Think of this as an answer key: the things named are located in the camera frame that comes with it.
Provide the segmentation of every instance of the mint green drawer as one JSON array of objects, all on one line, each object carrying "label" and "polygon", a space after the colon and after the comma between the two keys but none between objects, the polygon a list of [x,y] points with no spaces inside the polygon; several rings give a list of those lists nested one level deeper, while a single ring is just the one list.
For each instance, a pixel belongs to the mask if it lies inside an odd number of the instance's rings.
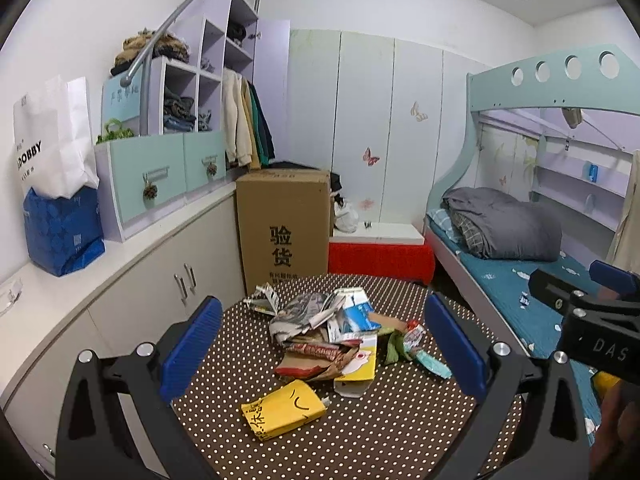
[{"label": "mint green drawer", "polygon": [[[113,187],[122,223],[186,192],[181,134],[112,140],[110,150]],[[143,197],[145,175],[158,187],[155,199]]]},{"label": "mint green drawer", "polygon": [[[215,164],[216,174],[207,174],[209,164]],[[184,134],[184,167],[187,191],[224,178],[225,139],[222,132],[198,132]]]}]

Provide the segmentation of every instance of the round table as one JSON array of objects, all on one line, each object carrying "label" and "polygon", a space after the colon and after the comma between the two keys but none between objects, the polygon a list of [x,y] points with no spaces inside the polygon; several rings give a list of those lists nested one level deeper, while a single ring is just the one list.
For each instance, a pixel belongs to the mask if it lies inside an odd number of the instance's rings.
[{"label": "round table", "polygon": [[[287,303],[303,292],[362,286],[375,311],[408,321],[422,319],[426,288],[390,278],[327,274],[275,287]],[[460,316],[475,319],[451,303]],[[333,392],[332,381],[311,383],[332,404],[311,424],[266,442],[254,437],[240,404],[283,383],[273,373],[283,351],[269,337],[271,318],[242,303],[229,308],[190,389],[174,408],[184,429],[220,478],[252,480],[422,480],[456,438],[475,406],[455,380],[440,381],[420,365],[378,363],[376,379],[360,399]],[[481,322],[485,334],[489,329]],[[423,348],[441,358],[430,334]],[[520,420],[514,399],[486,470],[499,466]]]}]

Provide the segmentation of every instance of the teal bed sheet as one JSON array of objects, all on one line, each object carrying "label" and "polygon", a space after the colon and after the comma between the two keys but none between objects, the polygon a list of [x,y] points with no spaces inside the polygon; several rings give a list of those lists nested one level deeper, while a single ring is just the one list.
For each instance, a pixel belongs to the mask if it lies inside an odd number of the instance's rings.
[{"label": "teal bed sheet", "polygon": [[[496,309],[516,333],[532,357],[547,358],[556,349],[560,339],[562,316],[529,295],[529,304],[520,304],[523,292],[529,292],[529,277],[536,269],[543,269],[588,294],[596,294],[600,285],[592,282],[589,273],[568,254],[560,253],[555,262],[526,262],[520,260],[482,260],[466,253],[447,238],[445,232],[433,222],[431,230],[444,241],[460,262],[484,290]],[[591,443],[593,428],[600,425],[600,408],[591,387],[593,368],[571,361],[578,383],[585,424]]]}]

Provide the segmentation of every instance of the metal railing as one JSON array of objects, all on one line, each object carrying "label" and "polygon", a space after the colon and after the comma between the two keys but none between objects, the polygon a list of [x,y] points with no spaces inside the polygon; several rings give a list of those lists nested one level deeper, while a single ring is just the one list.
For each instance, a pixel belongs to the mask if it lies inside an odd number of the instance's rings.
[{"label": "metal railing", "polygon": [[[151,78],[151,59],[153,56],[154,47],[160,38],[162,38],[169,27],[180,16],[184,9],[193,0],[184,0],[174,12],[165,20],[165,22],[156,30],[151,39],[146,42],[146,45],[140,50],[136,59],[133,60],[127,73],[120,79],[120,86],[127,87],[131,85],[133,77],[136,72],[142,67],[142,81],[140,83],[140,135],[146,136],[149,134],[149,80]],[[254,10],[257,13],[260,6],[260,0],[255,0]]]}]

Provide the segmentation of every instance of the blue gripper pad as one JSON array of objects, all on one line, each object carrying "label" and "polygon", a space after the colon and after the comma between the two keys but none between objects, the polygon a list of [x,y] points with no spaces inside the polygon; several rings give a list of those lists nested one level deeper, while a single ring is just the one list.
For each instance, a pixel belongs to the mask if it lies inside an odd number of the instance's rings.
[{"label": "blue gripper pad", "polygon": [[183,396],[222,324],[222,304],[209,300],[162,364],[160,397],[167,404]]},{"label": "blue gripper pad", "polygon": [[589,277],[622,297],[638,293],[638,278],[634,274],[598,260],[589,267]]},{"label": "blue gripper pad", "polygon": [[435,294],[430,294],[424,302],[424,323],[436,339],[462,392],[482,402],[486,397],[486,365]]}]

